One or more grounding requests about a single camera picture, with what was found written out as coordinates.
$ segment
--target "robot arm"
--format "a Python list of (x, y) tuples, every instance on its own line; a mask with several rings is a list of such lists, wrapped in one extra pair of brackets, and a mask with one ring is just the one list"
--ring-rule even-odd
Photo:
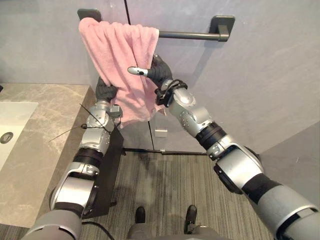
[(80, 239), (81, 218), (92, 211), (100, 163), (108, 150), (110, 134), (122, 117), (121, 108), (111, 105), (108, 97), (104, 98), (107, 101), (100, 100), (97, 93), (97, 99), (89, 110), (78, 152), (50, 197), (51, 211), (34, 223), (23, 240)]
[(278, 240), (318, 240), (320, 213), (317, 207), (292, 190), (269, 179), (259, 159), (239, 144), (208, 111), (198, 106), (181, 80), (173, 80), (170, 69), (154, 56), (151, 69), (129, 67), (132, 74), (152, 79), (158, 105), (165, 105), (181, 126), (216, 160), (214, 171), (232, 193), (245, 194), (257, 215)]

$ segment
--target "gray carpet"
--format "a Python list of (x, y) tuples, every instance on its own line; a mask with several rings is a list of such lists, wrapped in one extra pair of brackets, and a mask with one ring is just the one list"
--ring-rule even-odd
[[(143, 205), (146, 221), (157, 236), (183, 232), (186, 210), (198, 208), (197, 224), (214, 228), (235, 240), (272, 240), (244, 196), (231, 194), (213, 171), (206, 156), (127, 152), (115, 183), (117, 205), (106, 216), (94, 218), (116, 240), (125, 239), (134, 223), (135, 209)], [(0, 239), (18, 240), (27, 229), (0, 226)], [(106, 240), (97, 227), (85, 225), (81, 240)]]

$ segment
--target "towel bar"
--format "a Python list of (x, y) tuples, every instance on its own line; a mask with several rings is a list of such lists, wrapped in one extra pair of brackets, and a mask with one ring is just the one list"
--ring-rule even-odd
[[(94, 18), (101, 22), (101, 13), (97, 9), (81, 8), (77, 11), (78, 16), (83, 18)], [(228, 41), (235, 23), (234, 16), (218, 15), (211, 19), (209, 33), (183, 32), (183, 31), (159, 31), (159, 38), (166, 39), (197, 39), (226, 42)]]

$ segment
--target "sink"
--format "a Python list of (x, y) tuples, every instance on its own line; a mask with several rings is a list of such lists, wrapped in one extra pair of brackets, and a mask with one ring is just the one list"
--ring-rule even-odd
[(0, 102), (0, 171), (37, 106), (37, 102)]

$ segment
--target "black shoe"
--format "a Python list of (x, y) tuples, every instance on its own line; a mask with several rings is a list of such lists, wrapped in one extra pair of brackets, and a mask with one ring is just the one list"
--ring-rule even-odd
[(190, 224), (195, 224), (197, 218), (197, 207), (195, 205), (190, 205), (185, 215), (184, 222), (184, 234), (192, 234), (192, 230), (188, 227)]
[(135, 223), (144, 224), (145, 222), (146, 222), (146, 211), (143, 206), (140, 206), (135, 210)]

